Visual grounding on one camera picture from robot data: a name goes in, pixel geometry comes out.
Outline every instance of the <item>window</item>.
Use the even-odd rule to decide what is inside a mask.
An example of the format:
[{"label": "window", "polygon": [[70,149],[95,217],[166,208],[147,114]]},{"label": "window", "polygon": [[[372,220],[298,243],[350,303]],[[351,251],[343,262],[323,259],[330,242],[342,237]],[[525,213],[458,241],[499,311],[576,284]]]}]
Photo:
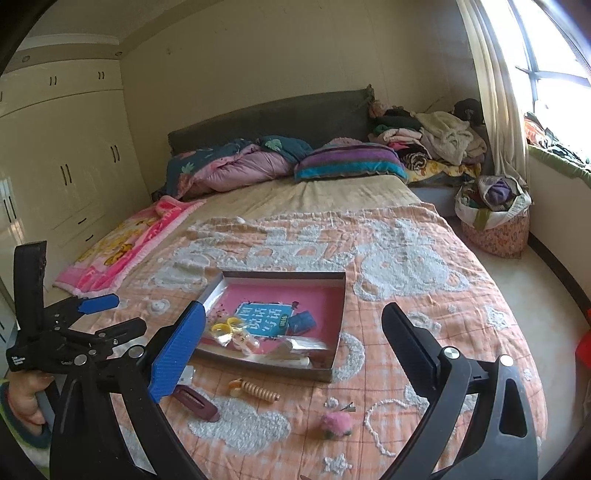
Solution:
[{"label": "window", "polygon": [[534,0],[484,0],[520,109],[578,155],[591,157],[591,68]]}]

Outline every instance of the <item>floor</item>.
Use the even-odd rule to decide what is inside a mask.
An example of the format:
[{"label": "floor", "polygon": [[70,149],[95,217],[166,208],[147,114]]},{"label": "floor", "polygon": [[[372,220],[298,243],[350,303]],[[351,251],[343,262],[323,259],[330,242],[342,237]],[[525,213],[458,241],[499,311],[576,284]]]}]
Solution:
[{"label": "floor", "polygon": [[582,425],[591,374],[576,362],[574,350],[589,325],[562,283],[531,248],[520,260],[499,258],[465,240],[458,219],[448,221],[495,280],[534,356],[548,409],[541,478]]}]

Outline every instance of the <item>blue gripper pad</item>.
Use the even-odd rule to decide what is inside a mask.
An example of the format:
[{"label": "blue gripper pad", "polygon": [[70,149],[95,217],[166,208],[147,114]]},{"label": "blue gripper pad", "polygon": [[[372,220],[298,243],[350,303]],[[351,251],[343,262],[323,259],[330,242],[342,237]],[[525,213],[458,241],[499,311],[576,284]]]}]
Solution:
[{"label": "blue gripper pad", "polygon": [[102,297],[83,301],[78,306],[78,312],[90,315],[91,313],[114,309],[117,305],[119,305],[119,297],[112,293],[111,295],[103,295]]},{"label": "blue gripper pad", "polygon": [[156,403],[171,395],[205,330],[205,308],[197,301],[189,304],[181,322],[152,363],[148,392]]}]

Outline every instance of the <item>hand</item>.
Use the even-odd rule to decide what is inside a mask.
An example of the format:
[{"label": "hand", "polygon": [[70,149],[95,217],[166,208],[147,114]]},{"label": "hand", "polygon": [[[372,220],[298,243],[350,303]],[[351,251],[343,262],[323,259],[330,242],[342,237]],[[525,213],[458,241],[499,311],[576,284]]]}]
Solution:
[{"label": "hand", "polygon": [[30,370],[9,372],[7,378],[9,381],[8,405],[14,416],[33,435],[40,435],[46,421],[39,409],[35,394],[45,390],[53,382],[53,376],[39,370]]}]

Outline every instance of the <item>blue card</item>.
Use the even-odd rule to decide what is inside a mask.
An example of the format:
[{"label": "blue card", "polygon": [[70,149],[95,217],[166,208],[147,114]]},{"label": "blue card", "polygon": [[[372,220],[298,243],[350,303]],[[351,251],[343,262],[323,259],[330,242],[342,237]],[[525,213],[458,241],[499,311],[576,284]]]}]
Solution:
[{"label": "blue card", "polygon": [[262,337],[276,337],[287,332],[287,320],[293,309],[279,303],[243,303],[235,315],[248,325],[249,333]]}]

